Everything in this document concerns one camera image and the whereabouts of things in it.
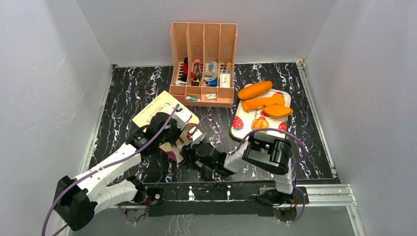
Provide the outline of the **paper cake bag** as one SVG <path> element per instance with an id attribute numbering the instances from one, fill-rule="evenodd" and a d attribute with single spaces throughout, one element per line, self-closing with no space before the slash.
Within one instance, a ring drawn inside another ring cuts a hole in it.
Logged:
<path id="1" fill-rule="evenodd" d="M 163 91 L 148 105 L 146 105 L 145 108 L 143 108 L 136 116 L 134 116 L 132 121 L 138 128 L 143 128 L 142 133 L 147 139 L 151 139 L 166 122 L 167 118 L 174 111 L 176 105 L 179 105 L 179 110 L 186 108 L 167 91 Z M 192 114 L 192 118 L 184 128 L 179 128 L 176 121 L 172 117 L 164 131 L 162 131 L 162 133 L 146 150 L 141 153 L 141 155 L 154 154 L 156 153 L 156 150 L 159 149 L 174 161 L 178 163 L 182 162 L 184 157 L 180 153 L 181 148 L 190 144 L 190 140 L 186 137 L 186 135 L 189 130 L 200 121 L 194 113 Z"/>

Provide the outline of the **strawberry print tray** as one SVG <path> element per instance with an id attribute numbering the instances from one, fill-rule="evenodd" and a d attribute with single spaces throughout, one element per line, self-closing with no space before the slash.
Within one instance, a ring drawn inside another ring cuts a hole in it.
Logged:
<path id="1" fill-rule="evenodd" d="M 285 101 L 285 106 L 290 107 L 291 96 L 289 93 L 281 90 L 270 89 L 268 92 L 257 96 L 255 98 L 263 97 L 272 97 L 273 95 L 281 95 Z M 241 140 L 247 133 L 252 131 L 252 123 L 256 119 L 265 119 L 269 125 L 269 128 L 285 128 L 288 130 L 288 119 L 291 118 L 291 115 L 288 115 L 281 119 L 274 119 L 269 117 L 263 112 L 263 108 L 260 110 L 253 110 L 251 112 L 246 112 L 242 107 L 243 101 L 239 101 L 237 111 L 235 113 L 234 119 L 231 123 L 230 134 L 233 138 Z M 276 132 L 276 131 L 265 131 L 264 133 L 276 135 L 280 138 L 285 138 L 285 134 Z"/>

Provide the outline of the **small round glazed bun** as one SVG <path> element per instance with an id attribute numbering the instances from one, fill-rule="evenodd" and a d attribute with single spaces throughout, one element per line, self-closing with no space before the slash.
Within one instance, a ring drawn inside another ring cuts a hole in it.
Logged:
<path id="1" fill-rule="evenodd" d="M 251 125 L 252 129 L 262 129 L 262 128 L 269 128 L 269 122 L 266 120 L 265 117 L 259 117 L 252 122 Z"/>

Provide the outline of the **fake orange bread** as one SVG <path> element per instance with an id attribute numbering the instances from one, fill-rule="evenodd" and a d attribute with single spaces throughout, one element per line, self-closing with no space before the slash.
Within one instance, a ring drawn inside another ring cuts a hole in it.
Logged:
<path id="1" fill-rule="evenodd" d="M 246 112 L 251 112 L 252 110 L 259 110 L 261 108 L 271 105 L 285 105 L 285 100 L 283 96 L 275 94 L 271 97 L 261 97 L 244 100 L 242 103 L 243 110 Z"/>

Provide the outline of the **smooth orange bread loaf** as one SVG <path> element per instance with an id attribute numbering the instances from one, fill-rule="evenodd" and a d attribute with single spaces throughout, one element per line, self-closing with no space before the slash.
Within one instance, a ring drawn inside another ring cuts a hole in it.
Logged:
<path id="1" fill-rule="evenodd" d="M 255 98 L 268 92 L 273 86 L 271 81 L 258 82 L 247 87 L 244 87 L 238 92 L 238 98 L 240 100 L 248 100 Z"/>

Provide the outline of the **orange bread slice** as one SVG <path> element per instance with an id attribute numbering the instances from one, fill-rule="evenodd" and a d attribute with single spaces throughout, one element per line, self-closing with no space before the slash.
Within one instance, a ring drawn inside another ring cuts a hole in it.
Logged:
<path id="1" fill-rule="evenodd" d="M 263 112 L 274 119 L 281 119 L 291 115 L 294 111 L 284 105 L 271 105 L 264 107 Z"/>

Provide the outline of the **orange plastic file organizer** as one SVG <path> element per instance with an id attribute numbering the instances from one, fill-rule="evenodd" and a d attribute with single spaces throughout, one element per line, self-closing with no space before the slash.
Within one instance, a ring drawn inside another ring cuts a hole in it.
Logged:
<path id="1" fill-rule="evenodd" d="M 170 31 L 173 76 L 169 94 L 185 106 L 230 108 L 234 103 L 234 66 L 238 38 L 237 24 L 229 23 L 188 23 L 173 22 Z M 187 83 L 182 82 L 182 66 L 188 57 L 189 70 Z M 193 62 L 201 60 L 202 78 L 199 86 L 192 85 Z M 218 84 L 216 87 L 204 85 L 204 71 L 207 62 L 218 62 Z M 221 88 L 221 73 L 230 74 L 231 87 Z M 216 93 L 216 100 L 206 100 L 205 95 Z M 194 96 L 201 102 L 187 101 L 186 96 Z"/>

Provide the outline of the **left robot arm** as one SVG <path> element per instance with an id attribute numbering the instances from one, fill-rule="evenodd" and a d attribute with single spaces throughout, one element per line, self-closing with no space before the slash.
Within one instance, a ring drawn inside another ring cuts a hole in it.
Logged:
<path id="1" fill-rule="evenodd" d="M 73 231 L 85 227 L 93 217 L 123 202 L 140 205 L 147 198 L 146 186 L 135 177 L 119 184 L 113 180 L 141 163 L 142 156 L 155 153 L 162 144 L 175 144 L 192 114 L 156 113 L 149 124 L 135 126 L 127 141 L 113 154 L 76 177 L 62 177 L 56 186 L 53 210 Z"/>

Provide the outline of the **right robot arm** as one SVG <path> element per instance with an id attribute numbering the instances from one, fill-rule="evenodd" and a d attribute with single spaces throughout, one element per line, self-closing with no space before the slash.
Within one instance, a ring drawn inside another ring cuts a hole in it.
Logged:
<path id="1" fill-rule="evenodd" d="M 186 162 L 206 165 L 222 176 L 231 176 L 250 163 L 272 174 L 275 188 L 261 190 L 257 201 L 264 205 L 288 204 L 297 196 L 292 176 L 292 147 L 283 138 L 254 132 L 230 153 L 220 152 L 201 138 L 181 148 Z"/>

